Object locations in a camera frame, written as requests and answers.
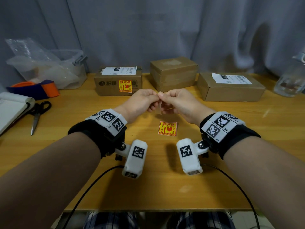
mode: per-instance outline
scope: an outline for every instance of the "scissors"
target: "scissors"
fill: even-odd
[[[40,115],[44,114],[52,107],[52,104],[49,101],[44,101],[41,104],[35,104],[33,109],[29,112],[29,114],[34,116],[34,121],[31,130],[31,136],[34,134],[34,131],[37,127]]]

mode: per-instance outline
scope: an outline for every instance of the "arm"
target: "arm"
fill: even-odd
[[[137,91],[114,110],[131,123],[159,98]],[[0,178],[0,228],[50,228],[86,184],[101,159],[97,145],[75,132],[54,142]]]
[[[214,110],[185,89],[159,92],[163,114],[181,114],[197,126]],[[275,228],[302,228],[305,224],[305,163],[258,137],[233,145],[224,161],[238,182]]]

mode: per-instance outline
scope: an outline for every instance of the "brown box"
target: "brown box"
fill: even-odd
[[[195,84],[198,65],[186,57],[150,62],[152,85],[158,92],[186,88]]]
[[[204,101],[256,102],[265,91],[265,87],[246,73],[217,73],[222,76],[238,75],[246,77],[252,84],[216,83],[212,73],[200,73],[197,87]]]
[[[95,90],[99,96],[131,96],[142,88],[141,66],[137,67],[135,75],[102,75],[101,71],[104,68],[101,67],[94,76]],[[130,81],[132,84],[132,92],[126,90],[125,87],[129,85],[129,82],[124,81]]]

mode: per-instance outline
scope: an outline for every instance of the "white mounting arm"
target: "white mounting arm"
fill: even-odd
[[[148,146],[146,142],[141,140],[134,140],[131,146],[125,145],[126,148],[124,150],[115,149],[115,153],[126,157],[122,175],[137,179],[142,174]]]
[[[202,173],[198,156],[208,152],[208,146],[204,146],[202,141],[193,143],[191,139],[185,138],[177,142],[177,150],[184,173],[187,175]]]

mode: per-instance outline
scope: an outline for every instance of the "wooden table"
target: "wooden table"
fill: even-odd
[[[305,96],[278,96],[270,91],[275,84],[274,79],[255,77],[268,89],[256,103],[204,102],[195,86],[187,89],[208,107],[228,111],[241,118],[262,138],[305,161]],[[148,75],[143,78],[143,87],[152,88]],[[93,75],[90,74],[81,88],[62,90],[60,96],[50,99],[53,107],[41,116],[33,136],[30,136],[33,116],[27,115],[0,137],[0,175],[64,137],[75,123],[101,109],[114,108],[129,98],[99,97],[94,89]],[[159,135],[160,121],[178,122],[177,137]],[[250,209],[240,190],[219,171],[204,167],[200,175],[190,177],[183,173],[176,143],[184,138],[199,141],[199,129],[178,115],[144,113],[136,122],[128,125],[125,137],[128,144],[135,139],[148,144],[141,177],[132,180],[123,177],[121,169],[111,171],[94,185],[78,209]],[[231,175],[224,162],[214,154],[200,160],[216,165]],[[74,207],[82,193],[101,173],[118,164],[124,164],[124,161],[115,161],[114,155],[103,158],[67,209]]]

